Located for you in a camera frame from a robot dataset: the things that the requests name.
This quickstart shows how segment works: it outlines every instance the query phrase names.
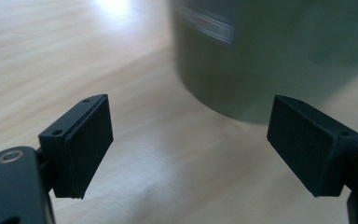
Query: wood grain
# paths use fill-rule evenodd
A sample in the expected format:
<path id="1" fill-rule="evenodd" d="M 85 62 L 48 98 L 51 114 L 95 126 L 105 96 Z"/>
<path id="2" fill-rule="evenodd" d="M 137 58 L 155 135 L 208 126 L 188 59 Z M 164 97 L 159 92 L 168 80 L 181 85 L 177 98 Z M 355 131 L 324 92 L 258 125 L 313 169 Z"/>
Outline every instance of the wood grain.
<path id="1" fill-rule="evenodd" d="M 39 147 L 72 105 L 109 94 L 115 143 L 83 201 L 53 199 L 57 222 L 348 223 L 348 191 L 314 199 L 267 124 L 186 90 L 171 30 L 164 0 L 0 0 L 0 150 Z M 358 77 L 320 108 L 358 131 Z"/>

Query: light wood surface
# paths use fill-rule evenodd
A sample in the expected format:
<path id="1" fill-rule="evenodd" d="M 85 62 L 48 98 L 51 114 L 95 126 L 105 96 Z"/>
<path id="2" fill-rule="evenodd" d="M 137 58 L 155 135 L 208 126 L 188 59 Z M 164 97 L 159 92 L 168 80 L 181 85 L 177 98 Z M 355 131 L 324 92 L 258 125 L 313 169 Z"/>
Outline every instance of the light wood surface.
<path id="1" fill-rule="evenodd" d="M 0 0 L 0 150 L 79 100 L 108 93 L 115 142 L 58 223 L 348 223 L 348 190 L 314 199 L 269 145 L 267 124 L 198 102 L 175 70 L 168 1 Z M 358 77 L 323 112 L 358 131 Z"/>

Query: trash can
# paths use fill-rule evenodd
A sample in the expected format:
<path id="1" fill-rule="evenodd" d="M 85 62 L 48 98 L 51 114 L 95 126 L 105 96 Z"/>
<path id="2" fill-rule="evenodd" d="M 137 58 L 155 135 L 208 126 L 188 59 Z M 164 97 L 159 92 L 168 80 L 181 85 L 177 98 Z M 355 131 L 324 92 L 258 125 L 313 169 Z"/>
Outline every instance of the trash can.
<path id="1" fill-rule="evenodd" d="M 275 94 L 313 105 L 358 75 L 358 1 L 172 0 L 186 87 L 234 119 L 267 122 Z"/>

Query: green container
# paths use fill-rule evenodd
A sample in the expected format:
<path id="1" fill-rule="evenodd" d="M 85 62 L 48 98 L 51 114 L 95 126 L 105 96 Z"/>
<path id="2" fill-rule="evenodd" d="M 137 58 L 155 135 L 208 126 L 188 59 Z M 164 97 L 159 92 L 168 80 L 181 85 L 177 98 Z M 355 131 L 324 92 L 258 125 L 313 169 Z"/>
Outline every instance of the green container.
<path id="1" fill-rule="evenodd" d="M 211 109 L 266 122 L 275 94 L 321 103 L 358 75 L 358 1 L 172 0 L 177 65 Z"/>

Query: label on container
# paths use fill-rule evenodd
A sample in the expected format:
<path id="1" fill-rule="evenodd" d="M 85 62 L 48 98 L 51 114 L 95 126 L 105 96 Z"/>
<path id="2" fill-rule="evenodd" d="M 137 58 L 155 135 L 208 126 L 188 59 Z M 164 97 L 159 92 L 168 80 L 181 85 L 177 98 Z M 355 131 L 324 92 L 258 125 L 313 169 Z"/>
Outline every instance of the label on container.
<path id="1" fill-rule="evenodd" d="M 235 0 L 174 0 L 174 7 L 197 31 L 219 42 L 232 43 L 238 16 Z"/>

